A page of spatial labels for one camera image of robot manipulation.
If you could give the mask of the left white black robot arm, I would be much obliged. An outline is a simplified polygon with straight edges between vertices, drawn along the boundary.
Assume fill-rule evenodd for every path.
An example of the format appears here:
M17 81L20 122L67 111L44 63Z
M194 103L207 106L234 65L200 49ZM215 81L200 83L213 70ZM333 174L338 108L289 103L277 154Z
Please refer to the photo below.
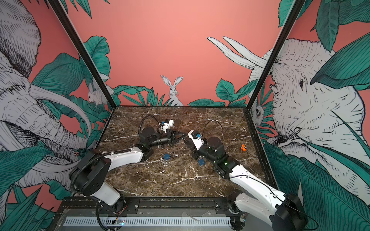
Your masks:
M146 127L139 135L140 141L131 148L111 152L93 149L70 172L70 189L107 206L124 207L125 197L106 183L108 172L128 164L144 162L154 153L153 146L173 146L185 137L185 133L172 129L167 129L161 135L152 127Z

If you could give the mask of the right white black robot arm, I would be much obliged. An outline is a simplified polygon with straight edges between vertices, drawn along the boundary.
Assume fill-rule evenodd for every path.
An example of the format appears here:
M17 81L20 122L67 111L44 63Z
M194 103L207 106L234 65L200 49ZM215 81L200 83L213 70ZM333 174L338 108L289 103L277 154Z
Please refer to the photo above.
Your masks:
M302 231L308 224L308 216L298 196L269 186L250 173L240 162L225 152L218 137L204 139L189 135L184 139L193 158L203 157L219 176L243 188L231 199L230 210L246 212L267 223L275 231Z

